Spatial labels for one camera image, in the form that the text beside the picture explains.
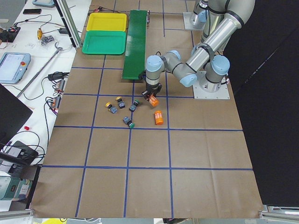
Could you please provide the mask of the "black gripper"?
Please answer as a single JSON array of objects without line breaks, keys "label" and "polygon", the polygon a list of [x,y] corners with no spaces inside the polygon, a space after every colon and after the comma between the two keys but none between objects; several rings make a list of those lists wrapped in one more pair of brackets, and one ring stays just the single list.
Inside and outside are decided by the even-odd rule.
[{"label": "black gripper", "polygon": [[150,96],[153,95],[155,98],[157,98],[157,94],[160,92],[162,88],[162,85],[160,83],[157,83],[155,85],[150,85],[146,83],[146,91],[142,92],[142,96],[145,100],[149,101]]}]

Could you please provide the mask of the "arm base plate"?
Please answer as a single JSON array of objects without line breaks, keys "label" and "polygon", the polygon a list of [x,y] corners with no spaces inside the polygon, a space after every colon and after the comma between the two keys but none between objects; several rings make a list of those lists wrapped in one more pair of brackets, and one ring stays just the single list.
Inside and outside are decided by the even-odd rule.
[{"label": "arm base plate", "polygon": [[225,77],[220,83],[214,84],[206,79],[206,72],[199,71],[198,80],[193,84],[194,99],[203,100],[230,100],[228,84]]},{"label": "arm base plate", "polygon": [[206,23],[206,12],[203,11],[198,15],[193,12],[183,12],[185,30],[200,30],[204,29]]}]

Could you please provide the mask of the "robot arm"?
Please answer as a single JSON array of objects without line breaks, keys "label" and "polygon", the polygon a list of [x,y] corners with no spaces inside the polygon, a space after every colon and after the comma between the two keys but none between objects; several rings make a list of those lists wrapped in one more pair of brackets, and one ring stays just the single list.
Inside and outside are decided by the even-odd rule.
[{"label": "robot arm", "polygon": [[149,56],[146,70],[140,74],[146,82],[143,97],[149,101],[160,92],[160,74],[164,71],[173,74],[184,87],[192,86],[197,81],[198,71],[211,63],[215,53],[227,44],[231,35],[246,24],[254,6],[253,0],[197,0],[191,18],[199,19],[201,12],[207,15],[201,41],[185,63],[177,50]]}]

